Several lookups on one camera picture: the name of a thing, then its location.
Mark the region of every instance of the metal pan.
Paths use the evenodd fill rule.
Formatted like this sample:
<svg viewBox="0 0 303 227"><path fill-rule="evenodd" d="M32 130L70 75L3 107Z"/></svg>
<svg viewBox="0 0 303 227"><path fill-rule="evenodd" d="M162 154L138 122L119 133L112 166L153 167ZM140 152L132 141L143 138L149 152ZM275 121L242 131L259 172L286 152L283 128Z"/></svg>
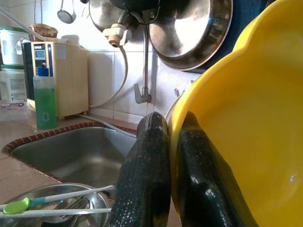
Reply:
<svg viewBox="0 0 303 227"><path fill-rule="evenodd" d="M192 70L219 49L232 20L232 0L174 0L150 25L151 42L171 68Z"/></svg>

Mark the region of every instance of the faucet handle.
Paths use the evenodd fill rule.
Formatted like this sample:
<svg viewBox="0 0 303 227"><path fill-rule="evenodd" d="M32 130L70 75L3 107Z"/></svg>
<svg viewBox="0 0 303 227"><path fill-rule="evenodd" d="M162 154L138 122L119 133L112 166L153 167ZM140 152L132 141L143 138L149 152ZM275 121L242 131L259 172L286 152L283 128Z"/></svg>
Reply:
<svg viewBox="0 0 303 227"><path fill-rule="evenodd" d="M134 98L136 100L136 103L150 103L152 98L151 95L148 94L148 88L144 87L142 88L142 95L139 89L139 84L134 85Z"/></svg>

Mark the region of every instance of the white utensil handle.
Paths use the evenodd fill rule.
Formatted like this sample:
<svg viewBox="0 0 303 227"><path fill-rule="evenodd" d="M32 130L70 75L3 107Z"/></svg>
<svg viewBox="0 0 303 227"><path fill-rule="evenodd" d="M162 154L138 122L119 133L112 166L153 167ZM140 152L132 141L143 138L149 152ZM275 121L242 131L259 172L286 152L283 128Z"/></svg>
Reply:
<svg viewBox="0 0 303 227"><path fill-rule="evenodd" d="M112 189L114 189L114 186L110 185L110 186L102 187L102 188L88 189L88 190L64 193L64 194L59 194L59 195L51 195L51 196L46 196L45 197L45 202L53 202L53 201L57 201L57 200L64 200L64 199L68 199L68 198L71 198L71 197L76 197L76 196L80 196L80 195L87 195L87 194L91 194L91 193L94 193L94 192L100 192L100 191L112 190Z"/></svg>
<svg viewBox="0 0 303 227"><path fill-rule="evenodd" d="M111 208L106 209L65 209L65 210L29 210L20 214L4 214L0 212L0 219L4 218L39 218L61 215L84 215L84 214L99 214L109 213Z"/></svg>

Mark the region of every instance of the stainless steel sink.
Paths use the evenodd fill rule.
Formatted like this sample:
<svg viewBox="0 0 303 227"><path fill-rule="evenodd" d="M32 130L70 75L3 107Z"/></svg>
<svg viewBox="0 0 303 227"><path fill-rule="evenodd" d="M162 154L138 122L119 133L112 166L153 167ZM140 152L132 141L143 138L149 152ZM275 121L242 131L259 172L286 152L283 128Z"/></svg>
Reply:
<svg viewBox="0 0 303 227"><path fill-rule="evenodd" d="M87 127L21 145L12 156L63 182L100 187L117 182L135 138L102 127Z"/></svg>

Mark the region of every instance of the faucet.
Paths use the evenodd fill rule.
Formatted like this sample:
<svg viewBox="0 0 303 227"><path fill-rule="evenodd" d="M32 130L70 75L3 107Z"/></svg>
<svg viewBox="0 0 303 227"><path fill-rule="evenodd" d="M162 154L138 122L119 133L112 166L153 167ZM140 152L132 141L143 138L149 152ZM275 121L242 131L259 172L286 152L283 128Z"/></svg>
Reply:
<svg viewBox="0 0 303 227"><path fill-rule="evenodd" d="M142 16L137 13L137 12L132 12L131 13L141 25L144 26L143 28L143 45L144 45L144 50L143 50L143 61L144 61L144 66L143 66L143 87L142 87L142 94L139 89L139 85L135 84L134 85L134 97L136 100L136 103L150 103L152 98L151 95L148 94L148 32L147 32L147 27L145 24L144 19Z"/></svg>

